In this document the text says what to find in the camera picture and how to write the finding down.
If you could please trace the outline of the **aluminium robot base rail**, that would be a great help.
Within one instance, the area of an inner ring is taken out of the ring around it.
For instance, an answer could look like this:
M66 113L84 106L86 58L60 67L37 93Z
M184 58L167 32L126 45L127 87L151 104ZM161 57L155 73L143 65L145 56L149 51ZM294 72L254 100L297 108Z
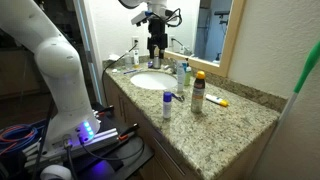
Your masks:
M41 143L41 141L38 141L22 150L22 153L26 157L24 167L32 169L36 165L44 167L52 163L65 161L67 159L66 146L71 147L71 156L77 158L85 155L86 150L99 150L118 141L116 128L100 132L96 135L92 131L86 130L84 133L78 133L74 138L65 135L51 150L44 148L41 155L38 155Z

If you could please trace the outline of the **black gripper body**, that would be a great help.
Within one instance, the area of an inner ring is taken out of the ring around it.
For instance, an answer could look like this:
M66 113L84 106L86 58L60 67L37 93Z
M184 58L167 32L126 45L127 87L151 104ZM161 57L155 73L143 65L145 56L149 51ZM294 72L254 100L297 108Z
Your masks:
M153 18L149 21L148 31L151 36L147 40L147 49L151 50L154 46L164 50L168 47L168 37L165 33L165 23L160 19Z

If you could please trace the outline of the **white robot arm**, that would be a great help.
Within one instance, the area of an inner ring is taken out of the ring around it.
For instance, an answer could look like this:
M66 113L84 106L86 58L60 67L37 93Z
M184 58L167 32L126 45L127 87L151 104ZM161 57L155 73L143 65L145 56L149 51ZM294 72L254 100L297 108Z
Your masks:
M57 155L64 136L75 147L80 145L79 137L91 141L100 123L91 107L76 49L34 0L0 0L0 28L34 54L56 104L57 114L44 140L44 156Z

